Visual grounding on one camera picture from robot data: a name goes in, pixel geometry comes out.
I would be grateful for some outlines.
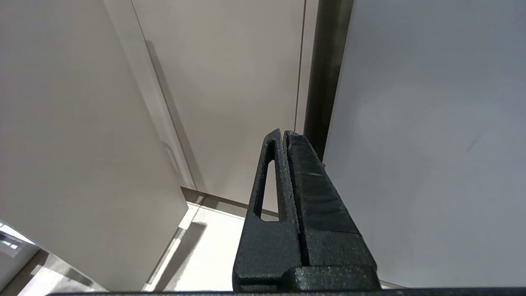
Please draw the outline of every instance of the white cabinet door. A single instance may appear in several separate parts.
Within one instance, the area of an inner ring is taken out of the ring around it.
[[[295,128],[305,1],[133,3],[197,189],[248,203],[264,136]]]
[[[0,6],[0,219],[140,290],[187,205],[104,3]]]
[[[380,279],[524,286],[525,13],[354,1],[323,160]]]
[[[131,0],[104,0],[155,129],[181,186],[196,189]]]

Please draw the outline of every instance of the floor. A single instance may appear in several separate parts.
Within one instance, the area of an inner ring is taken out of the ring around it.
[[[232,291],[232,266],[245,206],[183,190],[188,212],[157,272],[143,291]],[[277,221],[274,213],[262,219]],[[44,296],[52,292],[106,291],[53,254],[39,251],[2,291],[3,296]]]

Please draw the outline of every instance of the white cabinet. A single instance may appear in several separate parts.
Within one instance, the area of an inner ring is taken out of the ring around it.
[[[140,290],[187,210],[103,1],[4,1],[0,218]]]
[[[264,136],[303,128],[317,2],[133,5],[197,190],[248,203]]]
[[[323,160],[379,278],[523,286],[526,2],[352,10]]]

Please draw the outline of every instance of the textured black plastic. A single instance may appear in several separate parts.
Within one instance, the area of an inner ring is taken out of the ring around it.
[[[294,198],[299,209],[303,264],[363,265],[376,271],[374,258],[307,138],[286,131],[285,142]],[[375,282],[369,275],[361,277],[364,283],[374,282],[373,286],[379,286],[378,279]]]
[[[272,160],[276,167],[279,222],[260,218],[267,167]],[[288,162],[281,133],[275,130],[263,141],[232,271],[234,290],[280,291],[281,276],[290,268],[301,266],[298,232]]]
[[[57,293],[55,296],[524,296],[526,288],[442,288],[393,289],[378,291],[288,292],[288,293],[232,293],[232,292],[109,292]]]
[[[369,266],[300,267],[283,275],[287,291],[374,291],[380,290],[376,270]]]

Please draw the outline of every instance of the white panel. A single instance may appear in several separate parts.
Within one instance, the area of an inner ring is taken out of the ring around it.
[[[161,141],[165,143],[166,153],[172,159],[179,183],[188,188],[196,189],[170,112],[166,106],[159,80],[151,63],[132,0],[104,0],[104,4],[123,45],[131,71],[146,102],[155,129]]]
[[[305,1],[305,18],[301,45],[301,65],[298,82],[298,102],[296,107],[296,125],[294,131],[302,134],[307,115],[307,99],[310,86],[310,72],[312,69],[312,54],[318,17],[318,0]]]
[[[380,279],[523,286],[526,2],[352,13],[323,160]]]
[[[139,290],[187,206],[103,1],[3,1],[0,218]]]
[[[248,203],[264,136],[294,129],[304,1],[134,4],[198,190]]]

